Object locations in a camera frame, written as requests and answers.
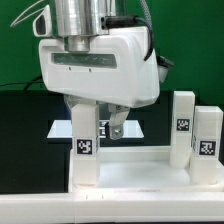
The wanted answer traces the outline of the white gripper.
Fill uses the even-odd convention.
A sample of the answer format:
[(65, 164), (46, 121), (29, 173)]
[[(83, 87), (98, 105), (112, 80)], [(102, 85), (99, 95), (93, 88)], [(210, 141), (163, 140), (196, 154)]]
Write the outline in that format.
[(93, 37), (88, 53), (65, 51), (61, 39), (43, 39), (39, 55), (44, 84), (50, 91), (68, 94), (68, 110), (81, 98), (111, 103), (106, 137), (121, 139), (130, 108), (153, 104), (160, 93), (156, 56), (146, 55), (148, 42), (144, 26)]

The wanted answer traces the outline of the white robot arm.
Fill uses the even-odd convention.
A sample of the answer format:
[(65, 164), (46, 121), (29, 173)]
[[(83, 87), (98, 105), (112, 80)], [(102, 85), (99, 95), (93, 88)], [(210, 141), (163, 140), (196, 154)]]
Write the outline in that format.
[(123, 137), (132, 108), (151, 105), (174, 63), (155, 52), (151, 21), (125, 0), (52, 0), (33, 22), (48, 90), (106, 103), (106, 136)]

